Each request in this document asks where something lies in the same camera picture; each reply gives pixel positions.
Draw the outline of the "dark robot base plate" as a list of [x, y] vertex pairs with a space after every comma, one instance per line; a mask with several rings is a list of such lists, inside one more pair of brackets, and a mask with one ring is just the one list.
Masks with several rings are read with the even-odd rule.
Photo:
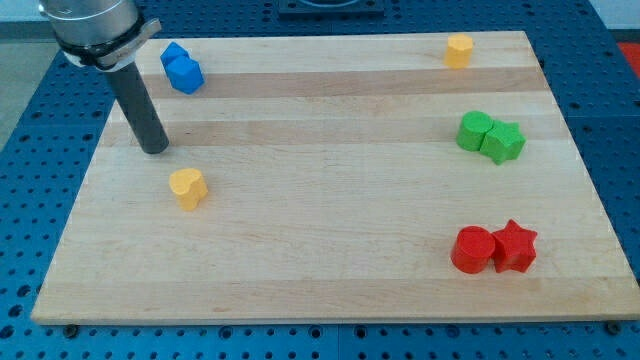
[[383, 15], [383, 0], [276, 0], [280, 17]]

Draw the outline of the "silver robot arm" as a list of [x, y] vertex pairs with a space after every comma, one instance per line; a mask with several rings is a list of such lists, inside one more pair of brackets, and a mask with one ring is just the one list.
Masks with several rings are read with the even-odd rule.
[[163, 152], [169, 139], [135, 62], [160, 20], [145, 18], [133, 0], [40, 0], [38, 9], [72, 64], [105, 74], [142, 151]]

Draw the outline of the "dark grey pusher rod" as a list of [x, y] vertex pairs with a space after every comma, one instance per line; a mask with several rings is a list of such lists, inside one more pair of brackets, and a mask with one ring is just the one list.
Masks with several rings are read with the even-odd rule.
[[105, 76], [141, 150], [146, 154], [163, 152], [169, 138], [136, 63], [106, 72]]

